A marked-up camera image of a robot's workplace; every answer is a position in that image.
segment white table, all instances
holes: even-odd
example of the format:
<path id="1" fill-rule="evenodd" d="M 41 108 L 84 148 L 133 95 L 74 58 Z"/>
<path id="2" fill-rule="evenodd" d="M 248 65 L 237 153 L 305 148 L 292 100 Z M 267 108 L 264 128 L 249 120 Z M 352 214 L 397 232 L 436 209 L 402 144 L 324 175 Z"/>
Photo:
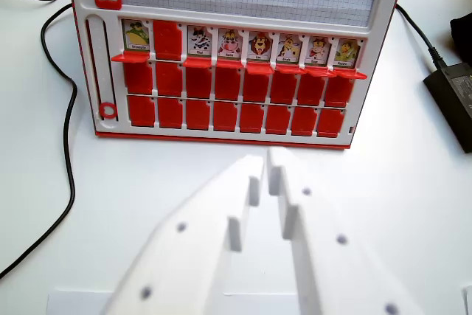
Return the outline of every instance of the white table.
<path id="1" fill-rule="evenodd" d="M 69 197 L 61 131 L 71 89 L 39 41 L 44 21 L 69 1 L 0 0 L 0 269 L 49 227 Z M 471 12 L 472 0 L 400 3 L 446 62 L 458 63 L 449 21 Z M 44 314 L 55 288 L 112 290 L 161 218 L 236 158 L 266 153 L 251 145 L 97 138 L 70 13 L 47 42 L 79 86 L 70 139 L 77 200 L 49 240 L 0 282 L 0 314 Z M 422 83 L 431 68 L 426 46 L 395 13 L 352 148 L 293 152 L 324 167 L 325 177 L 313 179 L 331 186 L 350 223 L 425 314 L 465 314 L 472 155 L 462 152 Z M 226 291 L 295 292 L 277 216 L 276 199 L 265 194 L 251 212 Z"/>

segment black power brick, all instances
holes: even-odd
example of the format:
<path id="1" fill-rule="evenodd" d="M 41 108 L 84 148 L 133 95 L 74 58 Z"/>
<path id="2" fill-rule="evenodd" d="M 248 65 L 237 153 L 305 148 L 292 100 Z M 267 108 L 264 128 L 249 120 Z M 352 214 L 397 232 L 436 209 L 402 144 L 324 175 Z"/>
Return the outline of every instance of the black power brick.
<path id="1" fill-rule="evenodd" d="M 445 66 L 424 83 L 464 152 L 472 152 L 472 68 L 467 63 Z"/>

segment cartoon frog card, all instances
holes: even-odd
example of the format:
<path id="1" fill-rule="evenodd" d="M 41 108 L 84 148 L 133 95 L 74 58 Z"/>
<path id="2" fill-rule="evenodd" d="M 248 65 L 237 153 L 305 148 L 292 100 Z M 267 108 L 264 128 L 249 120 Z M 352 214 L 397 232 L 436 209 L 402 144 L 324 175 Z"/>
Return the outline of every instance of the cartoon frog card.
<path id="1" fill-rule="evenodd" d="M 330 49 L 331 43 L 327 37 L 311 36 L 305 64 L 310 66 L 326 66 Z"/>
<path id="2" fill-rule="evenodd" d="M 141 20 L 122 20 L 125 48 L 149 52 L 149 30 Z"/>
<path id="3" fill-rule="evenodd" d="M 357 40 L 342 38 L 339 40 L 333 66 L 354 68 L 361 47 Z"/>
<path id="4" fill-rule="evenodd" d="M 237 30 L 220 29 L 218 38 L 218 57 L 228 59 L 241 58 L 243 38 L 239 36 Z"/>
<path id="5" fill-rule="evenodd" d="M 187 27 L 187 52 L 189 55 L 210 57 L 212 55 L 212 35 L 205 26 Z"/>
<path id="6" fill-rule="evenodd" d="M 280 34 L 279 46 L 277 47 L 277 62 L 298 63 L 302 42 L 298 35 Z"/>

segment red slot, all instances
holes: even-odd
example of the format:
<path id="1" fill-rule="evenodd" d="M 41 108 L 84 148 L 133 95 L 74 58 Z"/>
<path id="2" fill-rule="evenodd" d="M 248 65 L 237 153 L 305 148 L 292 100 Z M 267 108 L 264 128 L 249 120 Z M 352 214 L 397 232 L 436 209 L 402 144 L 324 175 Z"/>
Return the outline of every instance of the red slot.
<path id="1" fill-rule="evenodd" d="M 156 62 L 156 80 L 159 95 L 182 95 L 182 70 L 177 63 Z"/>
<path id="2" fill-rule="evenodd" d="M 310 107 L 296 107 L 292 118 L 292 136 L 311 136 L 315 128 L 316 112 Z"/>
<path id="3" fill-rule="evenodd" d="M 272 77 L 271 103 L 292 104 L 295 95 L 295 88 L 295 75 L 275 72 Z"/>
<path id="4" fill-rule="evenodd" d="M 243 100 L 254 103 L 266 101 L 268 89 L 268 75 L 253 75 L 246 70 L 243 84 Z"/>
<path id="5" fill-rule="evenodd" d="M 237 107 L 234 103 L 215 101 L 213 104 L 213 129 L 215 131 L 234 132 L 237 119 Z"/>
<path id="6" fill-rule="evenodd" d="M 157 114 L 159 127 L 181 128 L 182 127 L 182 104 L 178 99 L 160 97 L 157 99 Z"/>
<path id="7" fill-rule="evenodd" d="M 325 79 L 322 77 L 312 77 L 309 74 L 302 75 L 296 96 L 299 105 L 319 105 L 323 95 Z"/>
<path id="8" fill-rule="evenodd" d="M 216 68 L 215 98 L 217 100 L 237 100 L 240 73 L 237 69 Z"/>
<path id="9" fill-rule="evenodd" d="M 346 107 L 353 91 L 354 80 L 345 77 L 328 79 L 324 105 L 332 107 Z"/>
<path id="10" fill-rule="evenodd" d="M 128 96 L 131 125 L 154 127 L 156 109 L 154 101 L 146 96 Z"/>
<path id="11" fill-rule="evenodd" d="M 265 132 L 267 134 L 287 134 L 290 111 L 287 106 L 270 105 L 267 108 Z"/>
<path id="12" fill-rule="evenodd" d="M 147 62 L 123 63 L 123 68 L 125 70 L 125 85 L 130 94 L 152 94 L 153 74 Z"/>
<path id="13" fill-rule="evenodd" d="M 207 68 L 186 68 L 187 97 L 208 99 L 212 89 L 212 72 Z"/>
<path id="14" fill-rule="evenodd" d="M 185 117 L 187 128 L 208 131 L 209 126 L 209 105 L 206 101 L 187 100 Z"/>
<path id="15" fill-rule="evenodd" d="M 154 47 L 157 59 L 180 60 L 182 54 L 182 31 L 176 22 L 156 20 Z"/>
<path id="16" fill-rule="evenodd" d="M 239 122 L 240 131 L 243 133 L 260 133 L 263 119 L 264 110 L 261 105 L 242 104 Z"/>
<path id="17" fill-rule="evenodd" d="M 340 110 L 324 109 L 319 114 L 318 136 L 336 138 L 341 130 L 344 114 Z"/>

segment character card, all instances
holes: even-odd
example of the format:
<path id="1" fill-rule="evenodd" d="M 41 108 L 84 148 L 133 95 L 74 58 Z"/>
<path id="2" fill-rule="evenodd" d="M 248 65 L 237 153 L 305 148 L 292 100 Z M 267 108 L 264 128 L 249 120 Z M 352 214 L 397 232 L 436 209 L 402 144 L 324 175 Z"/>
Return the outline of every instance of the character card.
<path id="1" fill-rule="evenodd" d="M 241 58 L 243 38 L 234 29 L 220 29 L 218 36 L 218 57 Z"/>
<path id="2" fill-rule="evenodd" d="M 187 39 L 187 53 L 189 55 L 211 57 L 212 35 L 206 27 L 189 25 L 187 27 Z"/>
<path id="3" fill-rule="evenodd" d="M 308 42 L 305 64 L 313 66 L 326 66 L 330 55 L 331 44 L 327 37 L 311 36 Z"/>
<path id="4" fill-rule="evenodd" d="M 249 33 L 249 60 L 269 61 L 271 59 L 272 40 L 267 32 Z"/>
<path id="5" fill-rule="evenodd" d="M 340 39 L 333 66 L 354 68 L 360 49 L 361 47 L 357 44 L 357 40 Z"/>
<path id="6" fill-rule="evenodd" d="M 122 20 L 125 48 L 149 52 L 149 30 L 140 20 Z"/>
<path id="7" fill-rule="evenodd" d="M 279 46 L 277 47 L 277 62 L 298 63 L 302 42 L 298 35 L 280 34 Z"/>

